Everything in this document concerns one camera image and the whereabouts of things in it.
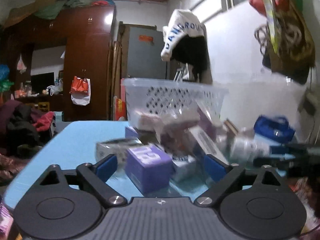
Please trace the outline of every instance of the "light blue table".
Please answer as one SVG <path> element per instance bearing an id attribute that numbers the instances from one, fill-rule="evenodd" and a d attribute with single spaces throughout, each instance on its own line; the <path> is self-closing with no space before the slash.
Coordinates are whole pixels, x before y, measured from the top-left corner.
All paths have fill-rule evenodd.
<path id="1" fill-rule="evenodd" d="M 97 142 L 123 138 L 127 122 L 113 121 L 78 121 L 68 125 L 55 136 L 12 181 L 4 195 L 4 204 L 13 211 L 19 200 L 36 179 L 51 164 L 58 164 L 64 169 L 75 169 L 82 163 L 96 163 L 95 145 Z M 117 172 L 107 184 L 130 200 L 142 196 L 124 172 Z M 155 192 L 150 197 L 189 196 L 194 200 L 208 187 L 199 178 L 194 177 L 179 185 L 170 183 L 169 188 Z"/>

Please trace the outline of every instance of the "blue gripper pad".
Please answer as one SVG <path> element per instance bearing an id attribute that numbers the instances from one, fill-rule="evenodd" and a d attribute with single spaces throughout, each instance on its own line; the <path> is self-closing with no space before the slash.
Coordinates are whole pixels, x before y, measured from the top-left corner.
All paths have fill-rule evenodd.
<path id="1" fill-rule="evenodd" d="M 224 164 L 212 155 L 205 155 L 203 162 L 204 170 L 214 182 L 220 181 L 228 173 L 227 167 L 229 165 Z"/>
<path id="2" fill-rule="evenodd" d="M 103 182 L 106 182 L 118 168 L 118 161 L 115 155 L 108 155 L 96 163 L 94 173 Z"/>

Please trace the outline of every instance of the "metal screw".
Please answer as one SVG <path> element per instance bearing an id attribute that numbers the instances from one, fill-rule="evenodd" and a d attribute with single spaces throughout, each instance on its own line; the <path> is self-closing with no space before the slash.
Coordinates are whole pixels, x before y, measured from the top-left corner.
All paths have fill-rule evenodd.
<path id="1" fill-rule="evenodd" d="M 121 196 L 112 196 L 111 198 L 109 198 L 109 202 L 113 205 L 119 205 L 124 202 L 124 198 Z"/>
<path id="2" fill-rule="evenodd" d="M 197 199 L 197 202 L 200 204 L 200 205 L 209 205 L 212 203 L 212 199 L 209 198 L 209 197 L 200 197 Z"/>

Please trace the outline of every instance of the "plastic laundry basket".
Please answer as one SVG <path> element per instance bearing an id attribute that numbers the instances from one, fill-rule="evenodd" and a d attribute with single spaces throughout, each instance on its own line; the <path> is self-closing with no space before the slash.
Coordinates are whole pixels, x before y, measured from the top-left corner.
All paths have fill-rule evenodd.
<path id="1" fill-rule="evenodd" d="M 189 108 L 202 100 L 220 115 L 223 98 L 228 90 L 189 82 L 174 82 L 161 79 L 128 78 L 123 82 L 126 90 L 128 120 L 133 111 L 164 114 L 168 110 Z"/>

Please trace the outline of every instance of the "blue plastic bag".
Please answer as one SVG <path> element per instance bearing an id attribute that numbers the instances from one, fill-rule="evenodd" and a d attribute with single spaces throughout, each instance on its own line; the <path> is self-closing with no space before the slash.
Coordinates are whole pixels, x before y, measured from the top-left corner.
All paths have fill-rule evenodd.
<path id="1" fill-rule="evenodd" d="M 0 65 L 0 81 L 7 79 L 9 76 L 9 68 L 7 65 Z"/>

